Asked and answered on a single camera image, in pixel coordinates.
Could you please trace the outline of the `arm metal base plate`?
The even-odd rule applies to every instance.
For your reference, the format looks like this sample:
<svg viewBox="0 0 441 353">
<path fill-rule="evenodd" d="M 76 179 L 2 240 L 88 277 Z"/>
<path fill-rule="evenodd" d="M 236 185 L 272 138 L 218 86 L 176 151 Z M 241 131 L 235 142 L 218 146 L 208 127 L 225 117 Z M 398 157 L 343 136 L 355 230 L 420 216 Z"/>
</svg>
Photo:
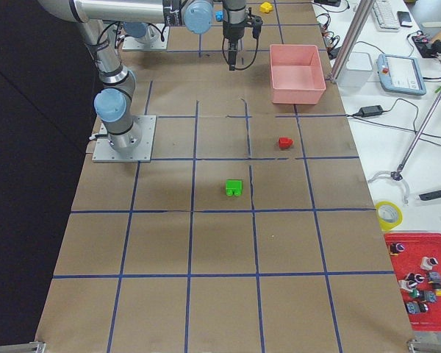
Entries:
<svg viewBox="0 0 441 353">
<path fill-rule="evenodd" d="M 164 24 L 158 24 L 158 25 L 159 28 L 165 26 Z M 169 34 L 169 29 L 165 27 L 165 31 L 164 31 L 165 42 L 162 42 L 159 38 L 153 41 L 144 41 L 141 39 L 137 40 L 136 38 L 129 37 L 124 31 L 122 50 L 123 51 L 164 51 L 167 49 L 168 46 L 168 34 Z"/>
<path fill-rule="evenodd" d="M 151 162 L 154 135 L 157 125 L 155 115 L 133 115 L 132 128 L 123 135 L 111 135 L 103 123 L 93 150 L 95 163 L 149 163 Z"/>
</svg>

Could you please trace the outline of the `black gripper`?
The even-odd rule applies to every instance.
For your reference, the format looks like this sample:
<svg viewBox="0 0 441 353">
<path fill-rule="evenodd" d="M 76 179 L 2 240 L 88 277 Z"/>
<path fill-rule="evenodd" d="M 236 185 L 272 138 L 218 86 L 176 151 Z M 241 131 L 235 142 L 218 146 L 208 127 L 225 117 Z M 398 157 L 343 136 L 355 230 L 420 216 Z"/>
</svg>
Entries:
<svg viewBox="0 0 441 353">
<path fill-rule="evenodd" d="M 223 37 L 228 40 L 227 64 L 230 71 L 236 71 L 238 42 L 247 27 L 253 29 L 253 37 L 257 39 L 261 32 L 262 18 L 251 13 L 245 0 L 224 0 L 222 5 Z"/>
</svg>

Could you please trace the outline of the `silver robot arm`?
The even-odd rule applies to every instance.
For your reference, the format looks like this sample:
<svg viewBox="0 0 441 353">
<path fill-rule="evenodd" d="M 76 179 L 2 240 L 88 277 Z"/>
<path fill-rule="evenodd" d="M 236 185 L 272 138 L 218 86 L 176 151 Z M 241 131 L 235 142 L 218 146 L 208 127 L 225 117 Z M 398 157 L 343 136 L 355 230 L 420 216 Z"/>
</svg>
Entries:
<svg viewBox="0 0 441 353">
<path fill-rule="evenodd" d="M 94 107 L 107 130 L 110 148 L 133 151 L 146 136 L 131 115 L 135 76 L 113 47 L 105 21 L 185 26 L 195 34 L 207 32 L 214 18 L 213 1 L 41 1 L 51 15 L 79 27 L 104 85 Z"/>
<path fill-rule="evenodd" d="M 145 22 L 123 22 L 123 29 L 129 37 L 144 41 L 153 41 L 159 38 L 165 42 L 165 27 L 159 28 L 158 24 Z"/>
</svg>

